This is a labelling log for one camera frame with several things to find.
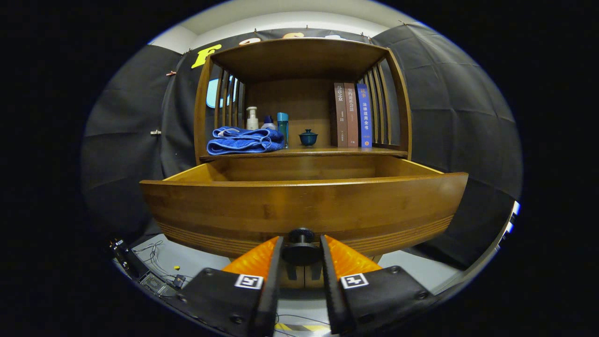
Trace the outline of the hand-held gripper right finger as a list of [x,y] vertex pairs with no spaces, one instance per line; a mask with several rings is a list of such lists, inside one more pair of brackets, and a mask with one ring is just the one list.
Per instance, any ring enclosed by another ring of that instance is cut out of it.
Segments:
[[329,235],[320,248],[332,334],[385,335],[440,301],[400,266],[380,267]]

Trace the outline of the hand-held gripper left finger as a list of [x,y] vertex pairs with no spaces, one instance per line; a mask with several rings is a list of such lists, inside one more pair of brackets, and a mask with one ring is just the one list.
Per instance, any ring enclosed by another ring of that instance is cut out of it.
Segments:
[[223,269],[202,269],[176,294],[181,310],[224,337],[271,337],[282,248],[276,236]]

